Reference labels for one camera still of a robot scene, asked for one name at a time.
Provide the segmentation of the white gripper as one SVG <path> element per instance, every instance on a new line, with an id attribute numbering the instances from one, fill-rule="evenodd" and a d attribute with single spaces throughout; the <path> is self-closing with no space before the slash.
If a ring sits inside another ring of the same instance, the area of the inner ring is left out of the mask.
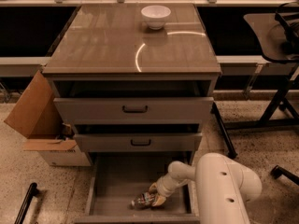
<path id="1" fill-rule="evenodd" d="M 156 193 L 155 199 L 151 204 L 152 207 L 161 206 L 165 203 L 166 198 L 170 197 L 179 187 L 179 179 L 170 174 L 163 175 L 156 183 L 152 183 L 149 187 L 149 193 Z"/>

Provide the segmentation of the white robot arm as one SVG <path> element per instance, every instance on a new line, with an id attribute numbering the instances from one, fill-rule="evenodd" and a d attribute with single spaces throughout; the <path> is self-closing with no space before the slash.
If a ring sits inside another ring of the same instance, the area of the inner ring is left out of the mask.
<path id="1" fill-rule="evenodd" d="M 162 205 L 176 189 L 193 181 L 200 224 L 250 224 L 245 203 L 262 193 L 260 177 L 250 168 L 219 153 L 207 153 L 195 166 L 180 161 L 168 165 L 166 175 L 149 187 Z"/>

